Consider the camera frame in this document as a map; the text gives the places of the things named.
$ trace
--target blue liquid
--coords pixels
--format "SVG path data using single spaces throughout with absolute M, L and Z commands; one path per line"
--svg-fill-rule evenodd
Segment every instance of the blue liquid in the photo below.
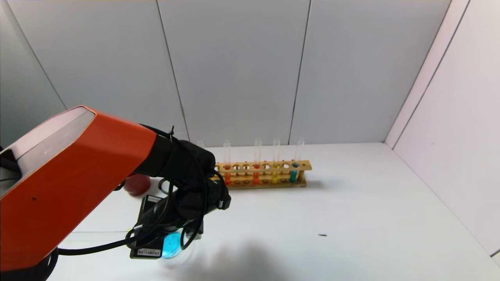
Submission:
M 165 236 L 163 240 L 162 259 L 170 259 L 177 256 L 181 252 L 181 234 L 173 232 Z
M 299 163 L 295 162 L 292 164 L 293 167 L 295 168 L 298 168 L 299 167 Z M 297 181 L 297 171 L 296 170 L 293 170 L 290 172 L 290 182 L 291 183 L 295 183 Z

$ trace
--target red cup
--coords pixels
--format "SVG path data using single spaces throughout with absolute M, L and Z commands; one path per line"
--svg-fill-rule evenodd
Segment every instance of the red cup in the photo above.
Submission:
M 144 194 L 151 186 L 151 178 L 143 174 L 131 174 L 125 178 L 123 189 L 131 196 Z

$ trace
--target white wall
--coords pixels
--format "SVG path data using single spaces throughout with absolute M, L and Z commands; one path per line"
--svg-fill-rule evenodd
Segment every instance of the white wall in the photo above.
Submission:
M 290 143 L 383 142 L 449 0 L 313 0 Z
M 8 1 L 64 104 L 187 139 L 155 1 Z
M 406 124 L 431 82 L 469 2 L 470 0 L 452 0 L 449 4 L 448 11 L 444 16 L 434 42 L 432 42 L 429 53 L 425 57 L 422 68 L 385 139 L 385 143 L 391 148 L 394 148 L 398 142 Z
M 500 1 L 470 2 L 394 150 L 481 245 L 500 249 Z
M 449 2 L 9 0 L 68 108 L 207 146 L 382 142 Z
M 191 140 L 288 143 L 309 0 L 159 5 Z
M 0 143 L 7 147 L 64 104 L 47 79 L 16 18 L 0 0 Z

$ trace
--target yellow liquid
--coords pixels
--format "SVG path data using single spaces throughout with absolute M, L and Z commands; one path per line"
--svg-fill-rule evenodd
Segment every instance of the yellow liquid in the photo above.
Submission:
M 272 167 L 277 169 L 280 167 L 280 165 L 279 164 L 272 164 Z M 274 171 L 271 173 L 271 183 L 273 183 L 273 184 L 278 183 L 278 172 L 277 171 Z

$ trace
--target test tube rack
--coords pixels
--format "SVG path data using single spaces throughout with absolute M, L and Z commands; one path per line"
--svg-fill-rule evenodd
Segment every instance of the test tube rack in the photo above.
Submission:
M 261 161 L 260 168 L 254 168 L 254 162 L 232 162 L 230 169 L 224 169 L 225 163 L 216 163 L 215 169 L 224 177 L 225 174 L 231 174 L 231 184 L 227 185 L 229 190 L 244 189 L 274 189 L 274 188 L 297 188 L 306 187 L 307 182 L 304 176 L 305 171 L 312 170 L 313 167 L 308 160 L 298 162 L 298 167 L 292 164 L 295 161 L 267 162 Z M 290 181 L 292 171 L 297 171 L 295 182 Z M 272 172 L 277 172 L 277 183 L 272 183 Z M 254 173 L 259 173 L 259 184 L 253 182 Z

